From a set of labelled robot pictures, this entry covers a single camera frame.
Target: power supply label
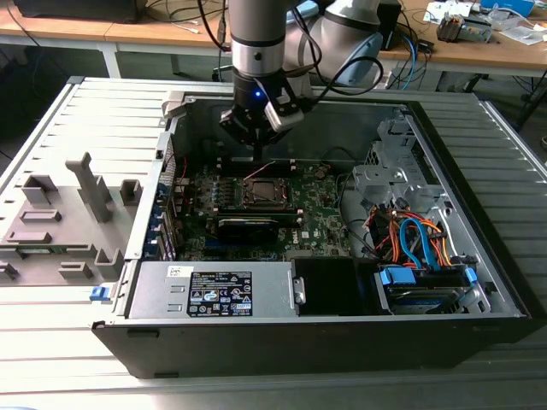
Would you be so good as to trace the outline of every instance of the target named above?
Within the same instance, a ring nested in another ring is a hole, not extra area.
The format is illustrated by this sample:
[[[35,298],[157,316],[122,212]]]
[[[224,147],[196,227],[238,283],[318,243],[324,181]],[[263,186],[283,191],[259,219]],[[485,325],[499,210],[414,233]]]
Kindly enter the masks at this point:
[[[250,272],[192,272],[187,313],[192,318],[252,316]]]

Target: metal slatted surface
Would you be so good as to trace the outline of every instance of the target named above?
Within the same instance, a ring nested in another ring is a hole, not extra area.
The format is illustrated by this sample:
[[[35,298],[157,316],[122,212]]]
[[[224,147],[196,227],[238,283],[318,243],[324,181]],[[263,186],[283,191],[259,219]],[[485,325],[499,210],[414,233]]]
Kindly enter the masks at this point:
[[[52,120],[46,121],[44,131],[35,136],[32,153],[21,170],[9,178],[11,182],[0,196],[0,217],[8,218],[17,208],[5,203],[6,199],[22,200],[16,187],[21,185],[25,172],[53,169],[49,166],[55,166],[54,162],[64,162],[64,155],[78,153],[80,149],[91,152],[95,162],[91,168],[104,173],[109,185],[117,186],[123,178],[141,179],[161,131],[158,109],[163,93],[173,89],[198,91],[203,87],[227,97],[231,94],[228,86],[124,79],[86,79],[80,86],[68,87],[68,94],[58,102]],[[404,96],[423,103],[500,234],[508,241],[517,263],[546,302],[547,224],[538,222],[547,221],[547,210],[541,209],[547,197],[547,184],[542,182],[537,167],[474,96],[419,92],[405,92]],[[400,99],[401,95],[381,92],[373,97],[389,101]],[[97,109],[100,115],[92,117],[87,109]],[[130,159],[127,165],[118,161],[122,156]],[[59,173],[55,178],[63,183],[76,182],[62,170]],[[508,202],[520,209],[515,212],[514,208],[503,205]],[[0,228],[5,230],[2,223],[0,220]],[[547,406],[544,388],[547,329],[515,345],[492,347],[451,370],[137,380],[127,374],[88,330],[93,318],[104,316],[101,310],[109,309],[109,305],[91,304],[90,291],[89,286],[0,288],[0,392],[4,393],[0,395],[0,406],[57,410],[98,406],[139,409]],[[407,337],[412,335],[401,335],[402,349]],[[27,392],[33,395],[22,395]],[[85,399],[78,396],[80,393],[86,393]]]
[[[541,264],[547,258],[545,170],[510,131],[494,121],[496,113],[482,109],[474,97],[469,102],[465,105],[475,111],[473,120],[432,122],[547,308],[547,266]],[[431,110],[435,118],[438,108]]]

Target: floor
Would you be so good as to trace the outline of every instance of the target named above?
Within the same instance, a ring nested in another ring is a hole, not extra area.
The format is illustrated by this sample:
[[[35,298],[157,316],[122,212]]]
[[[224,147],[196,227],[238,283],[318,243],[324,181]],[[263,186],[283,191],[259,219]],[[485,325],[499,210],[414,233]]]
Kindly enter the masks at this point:
[[[9,157],[16,155],[32,129],[36,126],[66,78],[56,67],[70,75],[107,77],[103,58],[98,51],[27,48],[28,63],[25,66],[11,62],[0,73],[0,172],[9,164]],[[170,56],[119,53],[122,76],[139,79],[183,79],[210,81],[212,69],[218,59],[207,56],[181,56],[181,75],[171,72]],[[228,64],[223,58],[221,64]],[[516,120],[525,92],[510,77],[492,76],[475,86],[480,99],[492,101],[509,121]],[[547,151],[540,140],[547,135],[547,104],[541,106],[521,130],[521,136],[547,161]]]

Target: robotic arm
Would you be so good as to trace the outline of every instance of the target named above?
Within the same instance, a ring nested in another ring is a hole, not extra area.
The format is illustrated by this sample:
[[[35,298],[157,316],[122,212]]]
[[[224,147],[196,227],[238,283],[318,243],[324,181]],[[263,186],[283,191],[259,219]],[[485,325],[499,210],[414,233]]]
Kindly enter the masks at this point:
[[[279,141],[303,120],[309,100],[293,92],[285,67],[313,65],[311,44],[297,24],[286,25],[287,12],[299,0],[230,0],[230,30],[234,96],[232,109],[221,116],[221,126],[239,143],[262,148]],[[318,69],[333,78],[356,56],[378,55],[382,37],[376,32],[379,0],[338,0],[325,16],[313,16],[310,35],[323,50]],[[338,82],[351,85],[370,69],[370,61],[353,64]]]

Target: wooden desk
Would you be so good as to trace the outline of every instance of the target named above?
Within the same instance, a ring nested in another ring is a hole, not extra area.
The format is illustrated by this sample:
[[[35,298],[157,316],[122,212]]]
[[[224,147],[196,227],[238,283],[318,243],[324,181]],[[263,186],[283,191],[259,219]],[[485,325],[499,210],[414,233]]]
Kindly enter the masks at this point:
[[[6,3],[2,2],[0,5],[0,34],[24,37],[26,34],[13,21],[6,7]],[[112,23],[107,21],[27,19],[11,2],[9,2],[9,10],[34,38],[105,41],[104,34],[112,26]]]
[[[462,42],[449,44],[437,40],[437,25],[421,25],[412,18],[417,9],[424,9],[428,0],[403,0],[410,25],[420,38],[435,43],[428,71],[454,71],[464,73],[491,73],[502,75],[540,76],[547,67],[545,43],[526,46],[498,32],[488,44]],[[169,23],[143,18],[139,24],[112,24],[102,21],[26,19],[11,3],[15,18],[43,46],[100,50],[111,77],[120,77],[116,52],[132,51],[171,55],[217,56],[218,50],[209,40],[203,26],[194,34]],[[422,21],[423,11],[415,14]],[[547,11],[534,11],[531,18],[544,17]],[[211,16],[213,32],[218,27],[219,16]],[[33,45],[24,32],[13,22],[5,8],[0,6],[0,44]],[[402,45],[394,50],[382,51],[379,58],[391,65],[405,61],[409,53]]]
[[[420,11],[420,9],[427,7],[427,4],[430,3],[428,0],[400,1],[404,4],[404,8],[408,10],[405,14],[409,18],[410,26],[417,33],[423,32],[419,34],[419,37],[435,43],[430,60],[433,65],[468,66],[468,69],[465,70],[466,72],[469,72],[469,68],[473,67],[483,67],[483,69],[488,69],[489,67],[491,69],[490,71],[484,71],[484,73],[494,73],[492,70],[496,71],[496,68],[503,70],[510,70],[511,68],[518,70],[540,70],[542,72],[547,68],[546,43],[524,45],[503,36],[499,32],[494,32],[490,43],[487,44],[472,42],[445,43],[437,40],[438,25],[422,25],[419,23],[424,23],[423,16],[425,10]],[[534,20],[543,18],[547,21],[547,11],[535,8],[530,18]],[[403,17],[399,17],[399,21],[405,22]],[[406,60],[409,57],[409,52],[401,44],[394,50],[382,51],[379,56],[382,59]],[[474,70],[475,68],[473,68],[472,72],[482,73],[481,71]]]

